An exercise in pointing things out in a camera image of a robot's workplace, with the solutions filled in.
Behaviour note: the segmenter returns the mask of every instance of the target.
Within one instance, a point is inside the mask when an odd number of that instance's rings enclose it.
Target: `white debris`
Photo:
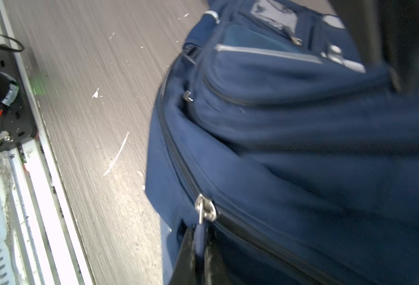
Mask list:
[[[94,95],[92,95],[92,98],[98,98],[99,97],[99,88],[97,88],[96,92],[94,93]]]
[[[127,132],[126,137],[124,138],[124,141],[122,142],[121,148],[118,151],[118,154],[116,155],[115,159],[110,163],[110,166],[108,167],[108,169],[105,171],[105,173],[103,174],[104,176],[107,175],[108,173],[110,173],[111,168],[113,168],[113,166],[116,163],[116,160],[118,160],[119,155],[121,154],[122,149],[124,148],[124,145],[126,145],[126,141],[127,141],[127,137],[129,136],[130,132]]]

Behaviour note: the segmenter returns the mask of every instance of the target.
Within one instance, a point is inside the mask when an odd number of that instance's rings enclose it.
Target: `blue fabric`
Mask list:
[[[198,223],[185,175],[164,142],[160,105],[203,194],[228,209],[233,219],[343,284],[415,283],[419,153],[410,149],[419,148],[419,91],[413,96],[395,94],[388,66],[367,68],[362,74],[325,58],[315,63],[218,52],[215,46],[228,39],[254,43],[234,34],[227,37],[233,26],[260,34],[255,38],[264,38],[259,43],[264,47],[297,47],[240,14],[248,12],[253,1],[216,3],[225,4],[220,23],[202,39],[205,44],[195,65],[178,59],[172,66],[163,101],[159,96],[152,114],[146,194],[154,208],[172,229]],[[321,25],[320,14],[294,4],[288,7],[305,15],[298,23],[303,31],[308,26],[314,31],[308,40],[323,43],[304,41],[295,54],[319,54],[337,37],[332,29],[314,29]],[[344,47],[344,55],[357,58],[350,41],[338,46]],[[192,102],[183,100],[188,90]],[[345,144],[382,145],[391,153],[278,147]],[[179,232],[173,230],[167,240],[173,252],[180,246]],[[237,278],[234,283],[299,284],[275,260],[220,228],[216,232],[230,276]],[[173,259],[177,253],[170,255]]]

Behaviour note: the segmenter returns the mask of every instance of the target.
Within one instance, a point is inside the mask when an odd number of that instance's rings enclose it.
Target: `wooden table surface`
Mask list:
[[[325,0],[299,2],[332,12]],[[161,284],[159,217],[142,188],[149,120],[205,0],[5,4],[96,283]]]

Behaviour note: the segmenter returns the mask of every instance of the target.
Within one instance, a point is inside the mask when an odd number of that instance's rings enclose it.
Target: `backpack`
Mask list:
[[[419,90],[335,16],[214,1],[159,88],[146,195],[171,284],[417,283]]]

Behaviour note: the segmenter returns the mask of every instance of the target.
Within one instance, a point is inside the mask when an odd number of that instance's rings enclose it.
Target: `silver zipper slider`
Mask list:
[[[214,222],[217,218],[217,211],[214,203],[200,194],[195,201],[195,210],[198,213],[198,223],[202,224],[204,220]]]
[[[292,40],[292,43],[296,44],[297,46],[302,46],[303,45],[303,41],[297,37],[290,37],[290,39]]]
[[[186,100],[187,102],[192,102],[193,101],[193,99],[192,98],[190,98],[190,94],[192,94],[189,90],[188,91],[186,91],[186,92],[184,92],[184,95],[183,95],[183,98],[184,98],[184,100]]]

